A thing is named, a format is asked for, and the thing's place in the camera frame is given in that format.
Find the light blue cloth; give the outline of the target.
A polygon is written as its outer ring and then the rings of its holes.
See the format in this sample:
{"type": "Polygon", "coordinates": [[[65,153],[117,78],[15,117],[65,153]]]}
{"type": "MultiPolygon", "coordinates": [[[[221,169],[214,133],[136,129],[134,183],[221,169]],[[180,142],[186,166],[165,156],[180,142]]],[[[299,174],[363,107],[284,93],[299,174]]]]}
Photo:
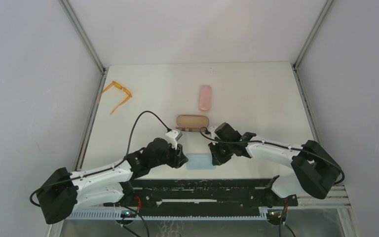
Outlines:
{"type": "Polygon", "coordinates": [[[188,154],[187,170],[213,170],[216,167],[212,164],[211,154],[188,154]]]}

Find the brown glasses case red stripe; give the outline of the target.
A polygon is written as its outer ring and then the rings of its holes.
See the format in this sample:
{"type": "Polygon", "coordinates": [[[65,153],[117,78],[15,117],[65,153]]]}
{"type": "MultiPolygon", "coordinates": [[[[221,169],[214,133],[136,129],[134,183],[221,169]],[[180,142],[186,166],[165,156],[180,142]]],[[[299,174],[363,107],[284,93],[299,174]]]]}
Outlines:
{"type": "Polygon", "coordinates": [[[202,127],[208,127],[209,122],[207,116],[179,115],[176,118],[176,128],[184,132],[199,132],[202,127]]]}

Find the pink glasses case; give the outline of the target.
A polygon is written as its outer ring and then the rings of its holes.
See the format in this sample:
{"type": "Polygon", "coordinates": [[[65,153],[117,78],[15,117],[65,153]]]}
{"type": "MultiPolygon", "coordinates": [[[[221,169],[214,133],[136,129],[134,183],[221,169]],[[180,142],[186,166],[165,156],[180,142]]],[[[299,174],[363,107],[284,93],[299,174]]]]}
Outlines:
{"type": "Polygon", "coordinates": [[[202,85],[199,91],[198,108],[201,111],[209,111],[212,104],[212,88],[209,85],[202,85]]]}

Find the orange translucent sunglasses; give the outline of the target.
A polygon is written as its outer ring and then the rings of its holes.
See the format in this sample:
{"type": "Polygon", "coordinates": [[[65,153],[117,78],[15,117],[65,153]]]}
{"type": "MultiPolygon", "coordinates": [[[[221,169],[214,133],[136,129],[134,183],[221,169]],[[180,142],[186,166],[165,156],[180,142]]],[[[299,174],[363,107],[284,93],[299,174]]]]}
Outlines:
{"type": "Polygon", "coordinates": [[[114,104],[114,101],[117,102],[117,104],[112,108],[110,113],[111,115],[113,115],[119,107],[123,106],[131,98],[133,98],[133,95],[128,88],[116,81],[111,81],[107,85],[105,85],[102,91],[100,92],[97,104],[100,105],[101,101],[105,102],[109,100],[112,101],[112,105],[114,104]]]}

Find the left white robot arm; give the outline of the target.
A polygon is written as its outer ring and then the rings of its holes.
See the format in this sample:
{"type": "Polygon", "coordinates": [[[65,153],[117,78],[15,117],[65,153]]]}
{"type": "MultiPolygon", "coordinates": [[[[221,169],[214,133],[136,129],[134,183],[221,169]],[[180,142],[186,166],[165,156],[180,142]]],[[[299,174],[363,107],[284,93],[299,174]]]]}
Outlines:
{"type": "Polygon", "coordinates": [[[181,144],[172,145],[156,138],[124,157],[123,160],[88,171],[69,172],[65,167],[54,171],[35,192],[45,222],[55,224],[77,209],[122,199],[130,202],[130,181],[147,175],[151,169],[167,165],[180,168],[188,158],[181,144]]]}

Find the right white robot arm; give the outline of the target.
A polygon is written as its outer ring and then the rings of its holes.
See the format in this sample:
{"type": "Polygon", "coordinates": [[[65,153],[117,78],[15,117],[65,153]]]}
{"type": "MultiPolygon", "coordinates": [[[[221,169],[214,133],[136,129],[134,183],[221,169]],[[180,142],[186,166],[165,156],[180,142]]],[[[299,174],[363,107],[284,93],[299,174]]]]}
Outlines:
{"type": "Polygon", "coordinates": [[[345,179],[340,165],[316,141],[285,144],[265,139],[253,132],[240,134],[224,122],[218,127],[202,127],[200,134],[208,144],[214,166],[223,165],[233,156],[268,160],[292,173],[275,176],[269,189],[280,198],[306,193],[325,199],[330,189],[345,179]]]}

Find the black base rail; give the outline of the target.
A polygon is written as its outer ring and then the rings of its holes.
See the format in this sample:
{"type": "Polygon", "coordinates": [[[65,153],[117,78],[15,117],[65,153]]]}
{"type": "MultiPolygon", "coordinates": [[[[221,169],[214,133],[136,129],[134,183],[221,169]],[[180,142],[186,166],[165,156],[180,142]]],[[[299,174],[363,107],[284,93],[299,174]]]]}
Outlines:
{"type": "Polygon", "coordinates": [[[262,208],[298,206],[296,196],[281,198],[260,179],[137,179],[126,205],[145,217],[253,217],[262,208]]]}

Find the aluminium frame post right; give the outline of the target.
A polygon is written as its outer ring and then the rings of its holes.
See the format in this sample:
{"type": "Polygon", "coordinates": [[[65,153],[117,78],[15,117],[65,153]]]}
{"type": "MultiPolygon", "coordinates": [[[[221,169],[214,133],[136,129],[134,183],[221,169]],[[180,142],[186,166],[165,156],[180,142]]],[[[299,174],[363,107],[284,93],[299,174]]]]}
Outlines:
{"type": "Polygon", "coordinates": [[[294,71],[297,71],[298,68],[300,67],[303,59],[305,58],[306,54],[307,54],[307,51],[310,47],[310,45],[312,44],[315,36],[317,35],[320,27],[322,26],[325,18],[327,17],[332,5],[334,4],[335,0],[326,0],[322,9],[320,10],[319,14],[318,14],[318,17],[316,18],[308,36],[306,37],[306,40],[303,44],[303,46],[301,47],[301,50],[298,54],[298,56],[296,57],[296,60],[293,64],[293,70],[294,71]]]}

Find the aluminium frame post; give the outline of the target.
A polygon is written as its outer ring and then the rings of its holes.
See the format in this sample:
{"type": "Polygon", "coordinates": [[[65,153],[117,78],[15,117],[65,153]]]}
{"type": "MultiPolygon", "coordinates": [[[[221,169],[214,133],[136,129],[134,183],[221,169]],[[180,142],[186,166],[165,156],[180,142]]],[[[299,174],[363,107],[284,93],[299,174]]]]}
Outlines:
{"type": "Polygon", "coordinates": [[[91,39],[89,38],[85,28],[83,27],[78,15],[76,14],[71,2],[69,0],[58,0],[62,9],[64,10],[66,16],[68,17],[70,23],[72,24],[75,32],[79,36],[80,41],[82,42],[85,50],[88,55],[98,68],[99,72],[104,74],[106,69],[93,45],[91,39]]]}
{"type": "Polygon", "coordinates": [[[294,71],[297,71],[298,68],[300,67],[303,59],[305,58],[306,54],[307,54],[307,51],[310,47],[310,45],[312,44],[315,36],[317,35],[320,27],[322,26],[325,18],[327,17],[332,5],[334,4],[335,0],[326,0],[322,9],[320,10],[319,14],[318,14],[318,17],[316,18],[308,36],[306,37],[306,40],[303,44],[303,46],[301,47],[301,50],[298,54],[298,56],[296,57],[296,60],[293,64],[293,70],[294,71]]]}

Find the aluminium frame post left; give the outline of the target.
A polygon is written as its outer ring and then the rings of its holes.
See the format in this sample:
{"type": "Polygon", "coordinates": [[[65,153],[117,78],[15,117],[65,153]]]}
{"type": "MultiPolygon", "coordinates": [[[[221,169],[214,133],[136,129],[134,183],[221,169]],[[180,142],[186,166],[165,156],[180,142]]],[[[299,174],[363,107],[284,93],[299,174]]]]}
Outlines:
{"type": "Polygon", "coordinates": [[[78,15],[76,14],[71,2],[69,0],[58,0],[62,9],[64,10],[66,16],[68,17],[70,23],[72,24],[75,32],[79,36],[80,41],[82,42],[85,50],[88,55],[98,68],[99,72],[104,74],[106,69],[93,45],[91,39],[89,38],[85,28],[83,27],[78,15]]]}

